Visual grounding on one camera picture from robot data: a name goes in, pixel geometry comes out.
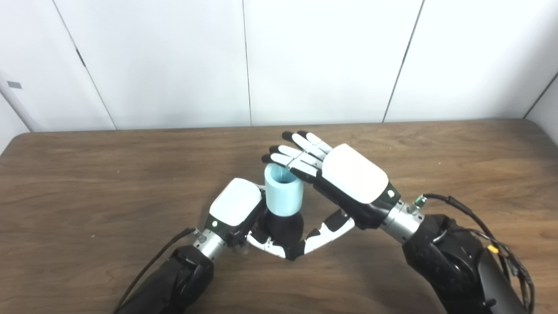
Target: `white wall panel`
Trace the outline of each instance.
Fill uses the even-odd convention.
[[[558,79],[549,86],[527,119],[541,126],[558,145]]]
[[[22,87],[3,92],[32,130],[113,129],[53,3],[0,0],[0,8],[0,76]]]
[[[56,0],[119,129],[249,125],[242,0]]]
[[[0,155],[15,136],[25,132],[29,129],[0,94]]]
[[[558,70],[558,1],[426,0],[386,121],[519,118]]]
[[[253,124],[381,121],[420,4],[245,0]]]

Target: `light blue cup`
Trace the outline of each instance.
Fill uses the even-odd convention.
[[[302,180],[277,164],[268,164],[263,175],[266,180],[267,208],[282,217],[296,214],[302,206]]]

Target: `black cable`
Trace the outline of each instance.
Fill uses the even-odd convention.
[[[453,207],[457,208],[459,211],[461,211],[465,215],[471,217],[471,219],[473,219],[477,223],[477,225],[479,225],[480,229],[485,234],[487,234],[491,238],[494,238],[494,234],[492,234],[492,232],[490,231],[488,226],[479,218],[479,216],[475,215],[473,210],[471,210],[465,204],[459,202],[457,199],[453,198],[452,196],[443,196],[443,195],[439,195],[439,194],[423,194],[423,196],[426,197],[426,198],[439,199],[441,201],[444,201],[446,204],[452,205]],[[498,247],[498,244],[496,242],[492,242],[492,244],[495,247]],[[504,273],[505,278],[509,282],[510,281],[509,270],[508,270],[508,265],[506,263],[506,260],[501,256],[498,256],[498,260],[500,261],[500,264],[502,265],[502,272]]]
[[[519,286],[521,288],[521,296],[523,299],[523,305],[525,306],[525,309],[527,310],[528,313],[533,313],[534,309],[535,309],[535,284],[533,284],[533,281],[531,280],[531,276],[529,275],[529,271],[527,271],[527,269],[525,268],[525,266],[523,266],[523,264],[519,261],[519,259],[517,258],[517,256],[512,252],[512,250],[509,248],[509,246],[507,246],[506,244],[496,240],[493,237],[488,236],[487,234],[484,234],[478,230],[475,229],[468,229],[468,228],[460,228],[460,229],[455,229],[453,230],[454,232],[459,232],[459,231],[467,231],[467,232],[471,232],[475,235],[478,235],[486,240],[490,240],[492,243],[496,242],[498,244],[498,246],[501,248],[500,251],[498,252],[498,256],[501,256],[503,258],[506,258],[509,263],[510,266],[513,267],[513,274],[515,276],[517,276],[517,278],[519,279]],[[526,292],[526,285],[529,287],[529,296],[527,297],[527,292]]]
[[[137,274],[137,276],[134,278],[132,283],[128,286],[126,291],[124,291],[124,294],[122,295],[120,300],[118,300],[118,303],[116,303],[116,306],[112,310],[111,314],[115,314],[118,310],[120,310],[120,307],[122,306],[122,304],[124,303],[128,295],[130,294],[134,286],[138,283],[138,281],[140,281],[140,278],[145,274],[145,272],[149,269],[149,267],[151,267],[151,265],[153,265],[161,257],[161,255],[163,255],[163,253],[165,253],[165,251],[171,247],[171,245],[173,245],[175,242],[182,239],[183,237],[189,235],[190,233],[194,232],[195,230],[196,229],[186,228],[179,234],[175,235],[169,241],[169,243],[167,243],[157,254],[155,254],[155,256],[147,263],[147,265],[145,265],[145,267],[143,267],[143,269]]]

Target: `wooden table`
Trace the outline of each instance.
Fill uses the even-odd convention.
[[[299,129],[347,142],[408,201],[434,192],[469,205],[530,271],[536,313],[558,313],[558,148],[526,120],[20,135],[0,158],[0,312],[108,313],[232,178],[263,182],[260,156]],[[311,187],[304,198],[307,230],[336,209]],[[436,201],[425,212],[474,226]],[[379,230],[295,262],[227,251],[215,268],[192,313],[444,313]]]

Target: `silver cylindrical wrist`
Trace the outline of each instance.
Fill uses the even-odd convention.
[[[227,247],[227,243],[209,229],[205,229],[193,245],[211,261],[219,257]]]
[[[424,220],[420,211],[409,211],[407,208],[413,206],[404,202],[398,202],[380,225],[387,234],[403,244],[411,238]]]

